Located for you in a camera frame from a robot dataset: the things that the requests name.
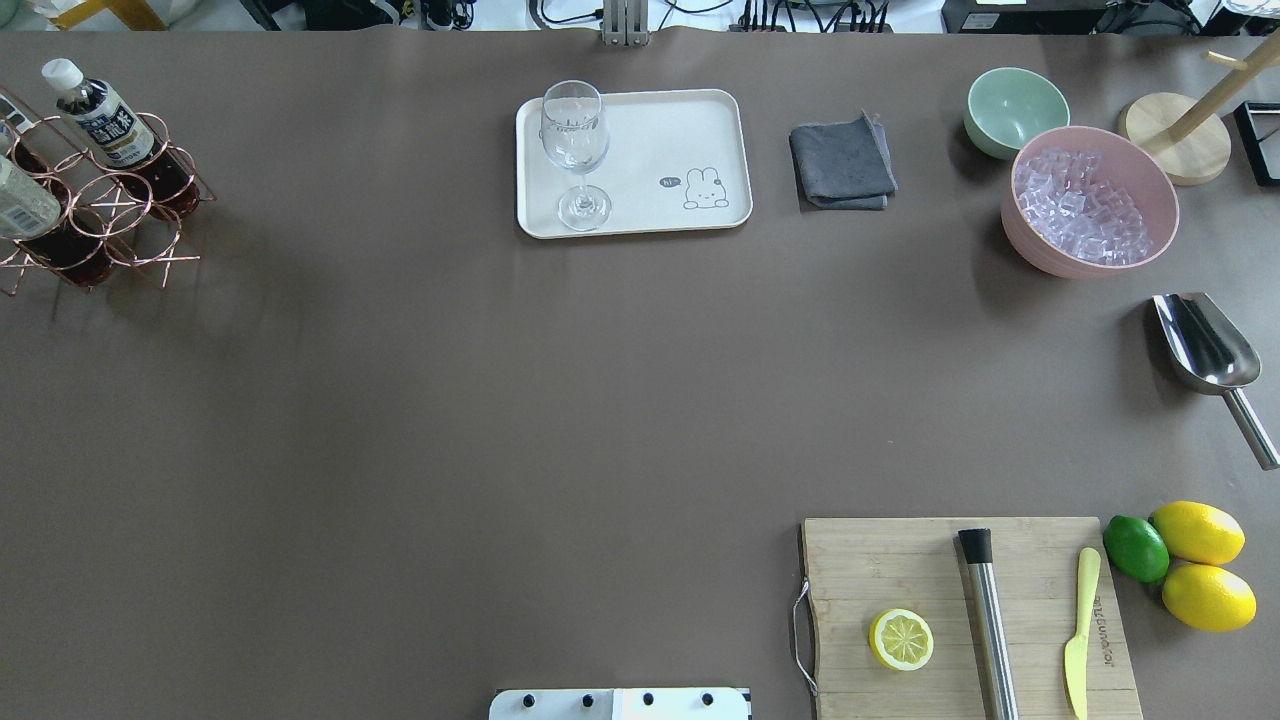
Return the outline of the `tea bottle white cap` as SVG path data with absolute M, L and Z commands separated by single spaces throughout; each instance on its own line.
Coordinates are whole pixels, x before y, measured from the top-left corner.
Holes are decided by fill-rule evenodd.
M 131 197 L 150 200 L 179 218 L 196 210 L 200 191 L 188 167 L 114 87 L 84 76 L 65 58 L 46 61 L 41 74 L 58 96 L 64 120 L 93 145 Z

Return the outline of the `yellow plastic knife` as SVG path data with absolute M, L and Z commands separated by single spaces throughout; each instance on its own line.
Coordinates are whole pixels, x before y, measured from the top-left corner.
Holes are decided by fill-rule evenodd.
M 1093 547 L 1080 550 L 1076 560 L 1074 633 L 1062 650 L 1062 674 L 1075 719 L 1088 719 L 1087 669 L 1091 623 L 1101 573 L 1101 556 Z

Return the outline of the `pink bowl with ice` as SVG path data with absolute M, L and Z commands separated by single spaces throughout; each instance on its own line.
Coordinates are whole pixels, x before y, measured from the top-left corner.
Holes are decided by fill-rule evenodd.
M 1153 261 L 1172 242 L 1180 205 L 1140 147 L 1103 129 L 1037 135 L 1015 158 L 1001 222 L 1033 266 L 1073 279 Z

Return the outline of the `green lime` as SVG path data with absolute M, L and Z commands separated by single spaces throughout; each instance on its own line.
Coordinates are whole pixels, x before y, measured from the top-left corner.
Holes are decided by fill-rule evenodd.
M 1169 547 L 1146 519 L 1115 515 L 1102 537 L 1108 560 L 1123 575 L 1144 584 L 1158 583 L 1167 575 Z

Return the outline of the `wooden cup tree stand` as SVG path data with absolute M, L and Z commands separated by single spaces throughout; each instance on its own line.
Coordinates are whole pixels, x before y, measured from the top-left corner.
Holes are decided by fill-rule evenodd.
M 1203 96 L 1147 94 L 1128 104 L 1117 118 L 1120 135 L 1144 149 L 1176 186 L 1204 184 L 1222 174 L 1231 141 L 1219 109 L 1262 70 L 1277 64 L 1279 38 L 1270 35 L 1242 59 L 1215 51 L 1202 58 L 1229 69 Z

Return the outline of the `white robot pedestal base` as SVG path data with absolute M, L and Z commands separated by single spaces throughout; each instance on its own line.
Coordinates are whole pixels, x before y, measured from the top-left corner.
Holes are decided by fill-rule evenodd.
M 751 719 L 750 691 L 732 687 L 508 689 L 489 719 Z

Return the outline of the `black framed metal tray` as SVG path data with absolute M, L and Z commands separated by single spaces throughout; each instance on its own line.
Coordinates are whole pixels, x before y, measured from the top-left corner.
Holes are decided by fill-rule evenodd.
M 1254 182 L 1261 187 L 1279 187 L 1277 102 L 1240 102 L 1231 113 Z

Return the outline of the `yellow lemon far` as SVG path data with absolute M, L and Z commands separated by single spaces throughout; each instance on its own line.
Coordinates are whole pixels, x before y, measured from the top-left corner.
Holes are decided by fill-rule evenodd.
M 1208 503 L 1179 500 L 1149 515 L 1171 556 L 1211 566 L 1234 561 L 1245 546 L 1240 523 Z

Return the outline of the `yellow half lemon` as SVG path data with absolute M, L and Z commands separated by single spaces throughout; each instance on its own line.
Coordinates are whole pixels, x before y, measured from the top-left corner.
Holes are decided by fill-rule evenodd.
M 887 609 L 870 623 L 868 646 L 878 662 L 895 671 L 924 667 L 934 652 L 929 623 L 908 609 Z

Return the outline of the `clear wine glass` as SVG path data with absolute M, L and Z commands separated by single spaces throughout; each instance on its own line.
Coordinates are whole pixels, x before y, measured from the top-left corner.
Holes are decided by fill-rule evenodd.
M 581 79 L 550 86 L 541 97 L 540 137 L 550 161 L 576 178 L 559 199 L 559 219 L 572 231 L 599 228 L 611 215 L 611 197 L 589 184 L 588 174 L 604 161 L 611 133 L 595 86 Z

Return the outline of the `aluminium frame post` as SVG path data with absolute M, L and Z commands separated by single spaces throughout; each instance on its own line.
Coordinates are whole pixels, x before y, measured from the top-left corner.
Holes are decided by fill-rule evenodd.
M 602 42 L 609 47 L 641 47 L 649 45 L 649 1 L 603 1 L 600 32 Z

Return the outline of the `steel muddler rod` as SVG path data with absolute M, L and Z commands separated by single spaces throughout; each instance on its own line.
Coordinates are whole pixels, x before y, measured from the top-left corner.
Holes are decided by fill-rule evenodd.
M 975 601 L 989 716 L 992 719 L 1020 719 L 995 574 L 991 530 L 989 528 L 963 529 L 957 532 L 957 539 L 968 568 L 970 592 Z

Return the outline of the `mint green bowl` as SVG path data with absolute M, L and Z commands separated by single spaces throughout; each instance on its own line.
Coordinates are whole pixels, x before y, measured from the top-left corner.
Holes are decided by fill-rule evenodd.
M 1014 159 L 1030 140 L 1071 123 L 1056 85 L 1020 67 L 1000 67 L 977 77 L 966 95 L 966 136 L 986 155 Z

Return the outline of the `copper wire bottle basket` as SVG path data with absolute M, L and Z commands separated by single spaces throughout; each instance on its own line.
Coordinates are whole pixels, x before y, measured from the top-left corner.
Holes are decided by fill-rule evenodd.
M 64 225 L 97 245 L 83 258 L 58 265 L 28 254 L 24 241 L 3 237 L 4 295 L 17 296 L 38 268 L 70 283 L 70 269 L 93 263 L 99 255 L 110 268 L 131 272 L 160 290 L 168 286 L 174 266 L 201 260 L 200 245 L 166 200 L 132 196 L 125 181 L 138 183 L 140 176 L 105 167 L 93 145 L 79 141 L 59 115 L 38 117 L 17 91 L 4 87 L 3 128 L 12 136 L 3 145 L 6 158 L 15 161 L 28 152 L 36 159 L 42 170 L 32 177 L 61 200 Z

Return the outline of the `steel ice scoop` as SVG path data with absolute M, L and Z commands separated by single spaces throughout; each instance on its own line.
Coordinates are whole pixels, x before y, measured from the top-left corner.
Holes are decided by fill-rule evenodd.
M 1202 395 L 1221 397 L 1260 468 L 1276 470 L 1277 447 L 1244 392 L 1262 368 L 1251 342 L 1204 292 L 1157 293 L 1151 301 L 1179 377 Z

